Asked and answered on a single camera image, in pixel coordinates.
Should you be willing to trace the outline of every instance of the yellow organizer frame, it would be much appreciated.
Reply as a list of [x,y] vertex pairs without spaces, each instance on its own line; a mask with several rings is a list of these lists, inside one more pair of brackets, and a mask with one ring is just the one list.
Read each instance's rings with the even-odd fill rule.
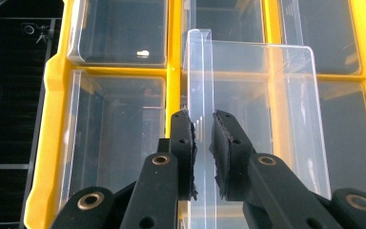
[[[349,0],[349,2],[354,19],[361,72],[359,75],[319,74],[317,78],[319,81],[360,82],[366,96],[366,0]],[[165,69],[74,66],[67,59],[73,0],[64,0],[64,4],[58,53],[47,63],[44,76],[46,96],[34,181],[27,200],[25,214],[25,224],[32,229],[49,228],[58,210],[58,206],[54,203],[59,195],[58,173],[71,70],[82,69],[88,73],[163,77],[166,81],[165,137],[170,134],[171,114],[180,109],[182,0],[170,0],[168,3],[167,64]],[[266,43],[281,43],[278,0],[262,0],[262,9]]]

